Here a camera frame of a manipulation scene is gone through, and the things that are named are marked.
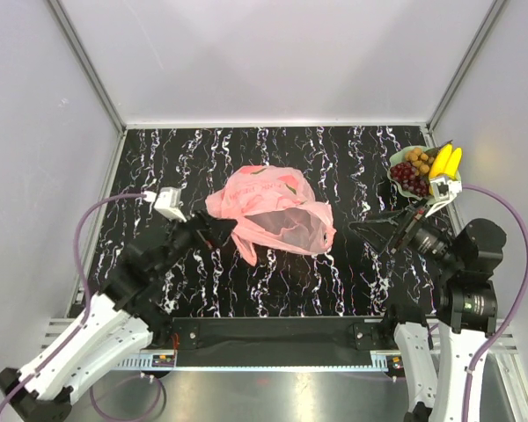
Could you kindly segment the pink plastic bag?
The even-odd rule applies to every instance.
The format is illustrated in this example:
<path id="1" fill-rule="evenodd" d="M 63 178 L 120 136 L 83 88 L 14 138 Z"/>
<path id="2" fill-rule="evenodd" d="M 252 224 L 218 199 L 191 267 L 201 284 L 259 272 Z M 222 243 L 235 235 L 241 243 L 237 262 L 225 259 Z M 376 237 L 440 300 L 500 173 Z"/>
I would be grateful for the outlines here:
<path id="1" fill-rule="evenodd" d="M 243 166 L 205 204 L 211 216 L 237 222 L 231 238 L 251 266 L 256 245 L 312 256 L 334 243 L 331 205 L 316 200 L 304 174 L 291 167 Z"/>

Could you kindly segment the red grape bunch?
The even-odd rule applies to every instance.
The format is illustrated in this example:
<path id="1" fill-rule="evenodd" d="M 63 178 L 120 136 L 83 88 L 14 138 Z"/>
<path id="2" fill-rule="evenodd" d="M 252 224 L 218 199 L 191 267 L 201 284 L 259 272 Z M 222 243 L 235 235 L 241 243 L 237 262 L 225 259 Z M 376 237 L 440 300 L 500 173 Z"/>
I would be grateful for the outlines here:
<path id="1" fill-rule="evenodd" d="M 417 175 L 413 167 L 406 162 L 396 164 L 390 169 L 390 179 L 395 181 L 404 193 L 419 197 L 429 196 L 428 175 Z"/>

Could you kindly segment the orange loquat bunch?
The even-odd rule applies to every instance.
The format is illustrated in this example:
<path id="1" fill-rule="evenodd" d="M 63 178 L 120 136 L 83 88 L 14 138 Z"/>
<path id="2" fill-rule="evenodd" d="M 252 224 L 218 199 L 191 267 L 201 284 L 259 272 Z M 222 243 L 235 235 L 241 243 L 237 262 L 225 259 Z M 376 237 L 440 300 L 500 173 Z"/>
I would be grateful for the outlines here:
<path id="1" fill-rule="evenodd" d="M 436 152 L 433 149 L 423 150 L 414 148 L 405 154 L 405 162 L 413 167 L 417 175 L 427 176 L 432 164 L 436 159 Z"/>

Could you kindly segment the yellow banana bunch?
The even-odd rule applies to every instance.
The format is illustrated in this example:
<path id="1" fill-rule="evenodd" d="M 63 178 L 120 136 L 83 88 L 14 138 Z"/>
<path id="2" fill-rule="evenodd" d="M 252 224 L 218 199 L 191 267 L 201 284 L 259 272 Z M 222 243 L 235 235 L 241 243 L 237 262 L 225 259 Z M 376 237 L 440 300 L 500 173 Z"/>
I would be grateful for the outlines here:
<path id="1" fill-rule="evenodd" d="M 436 155 L 435 161 L 429 171 L 429 181 L 445 175 L 452 180 L 457 180 L 458 168 L 463 155 L 460 147 L 454 148 L 451 143 L 444 145 Z"/>

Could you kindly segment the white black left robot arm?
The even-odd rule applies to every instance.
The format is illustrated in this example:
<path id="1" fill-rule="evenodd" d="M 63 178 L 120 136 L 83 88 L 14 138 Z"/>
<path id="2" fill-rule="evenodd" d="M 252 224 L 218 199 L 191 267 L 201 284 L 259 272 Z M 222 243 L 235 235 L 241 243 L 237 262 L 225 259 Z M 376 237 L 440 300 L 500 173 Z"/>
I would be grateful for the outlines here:
<path id="1" fill-rule="evenodd" d="M 144 229 L 47 349 L 22 368 L 0 372 L 4 404 L 24 421 L 64 421 L 82 392 L 126 356 L 166 346 L 174 339 L 172 322 L 157 304 L 165 276 L 189 251 L 222 247 L 236 225 L 200 210 Z"/>

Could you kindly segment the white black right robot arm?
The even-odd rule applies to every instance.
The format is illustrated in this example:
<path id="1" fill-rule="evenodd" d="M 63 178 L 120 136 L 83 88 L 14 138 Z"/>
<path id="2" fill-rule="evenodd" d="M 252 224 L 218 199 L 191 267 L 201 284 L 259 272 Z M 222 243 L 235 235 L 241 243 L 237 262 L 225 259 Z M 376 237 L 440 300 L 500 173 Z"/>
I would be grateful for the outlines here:
<path id="1" fill-rule="evenodd" d="M 393 304 L 381 321 L 356 329 L 356 342 L 400 352 L 407 381 L 406 421 L 477 421 L 480 418 L 484 345 L 497 332 L 498 301 L 491 280 L 502 263 L 505 232 L 475 219 L 457 236 L 431 224 L 424 203 L 373 215 L 349 227 L 374 251 L 409 249 L 440 268 L 434 306 L 440 358 L 432 359 L 432 338 L 421 308 Z"/>

